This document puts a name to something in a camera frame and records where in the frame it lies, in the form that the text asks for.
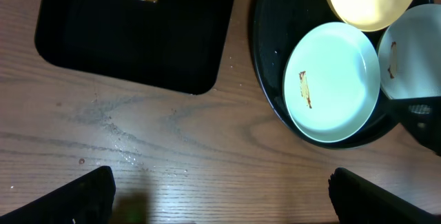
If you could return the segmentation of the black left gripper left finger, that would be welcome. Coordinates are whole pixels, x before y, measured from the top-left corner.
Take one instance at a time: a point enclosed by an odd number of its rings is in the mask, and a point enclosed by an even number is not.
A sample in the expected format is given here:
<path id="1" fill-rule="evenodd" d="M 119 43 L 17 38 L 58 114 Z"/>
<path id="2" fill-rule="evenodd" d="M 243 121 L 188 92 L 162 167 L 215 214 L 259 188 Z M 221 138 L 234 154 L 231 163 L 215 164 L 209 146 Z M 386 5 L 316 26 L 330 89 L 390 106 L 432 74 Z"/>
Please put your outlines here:
<path id="1" fill-rule="evenodd" d="M 116 185 L 112 169 L 101 166 L 1 216 L 1 223 L 108 223 Z"/>

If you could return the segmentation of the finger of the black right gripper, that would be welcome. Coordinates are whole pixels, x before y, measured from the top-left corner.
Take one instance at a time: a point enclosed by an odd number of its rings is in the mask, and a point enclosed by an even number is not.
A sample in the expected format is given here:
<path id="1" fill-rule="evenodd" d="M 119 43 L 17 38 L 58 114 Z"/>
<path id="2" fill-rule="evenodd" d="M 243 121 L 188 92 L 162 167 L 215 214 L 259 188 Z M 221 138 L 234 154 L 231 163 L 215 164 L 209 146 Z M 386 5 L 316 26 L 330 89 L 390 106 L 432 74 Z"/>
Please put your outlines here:
<path id="1" fill-rule="evenodd" d="M 385 112 L 422 146 L 440 156 L 440 97 L 394 99 L 385 102 Z"/>

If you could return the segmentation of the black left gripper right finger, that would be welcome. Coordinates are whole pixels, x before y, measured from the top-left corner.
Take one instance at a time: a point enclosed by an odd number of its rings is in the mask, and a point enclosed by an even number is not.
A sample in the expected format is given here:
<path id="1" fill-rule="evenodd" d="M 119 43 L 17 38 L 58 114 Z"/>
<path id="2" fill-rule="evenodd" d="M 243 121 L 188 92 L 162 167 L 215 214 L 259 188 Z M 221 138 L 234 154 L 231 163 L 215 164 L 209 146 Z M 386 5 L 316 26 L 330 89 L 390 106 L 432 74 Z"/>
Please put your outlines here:
<path id="1" fill-rule="evenodd" d="M 435 223 L 426 212 L 353 172 L 339 167 L 330 176 L 329 198 L 341 223 Z"/>

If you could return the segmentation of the pale green plate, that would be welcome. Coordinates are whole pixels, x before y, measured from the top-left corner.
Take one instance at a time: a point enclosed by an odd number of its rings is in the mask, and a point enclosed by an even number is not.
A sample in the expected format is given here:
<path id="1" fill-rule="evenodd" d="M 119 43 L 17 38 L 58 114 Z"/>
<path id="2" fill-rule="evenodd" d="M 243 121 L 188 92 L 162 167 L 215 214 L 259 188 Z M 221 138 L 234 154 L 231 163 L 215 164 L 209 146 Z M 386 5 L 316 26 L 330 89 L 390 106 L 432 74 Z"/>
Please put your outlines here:
<path id="1" fill-rule="evenodd" d="M 440 96 L 440 5 L 408 9 L 384 32 L 377 51 L 389 99 Z"/>

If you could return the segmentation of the light blue plate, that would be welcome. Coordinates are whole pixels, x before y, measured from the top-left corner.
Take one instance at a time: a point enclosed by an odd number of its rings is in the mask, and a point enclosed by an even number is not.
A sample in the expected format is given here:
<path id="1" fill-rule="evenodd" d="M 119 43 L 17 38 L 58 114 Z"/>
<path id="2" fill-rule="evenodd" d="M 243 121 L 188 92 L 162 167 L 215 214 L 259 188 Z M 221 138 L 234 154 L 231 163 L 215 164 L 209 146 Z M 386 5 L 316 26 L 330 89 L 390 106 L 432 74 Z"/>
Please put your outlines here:
<path id="1" fill-rule="evenodd" d="M 308 138 L 337 143 L 371 117 L 380 94 L 380 65 L 370 40 L 341 22 L 308 32 L 292 51 L 283 75 L 291 120 Z"/>

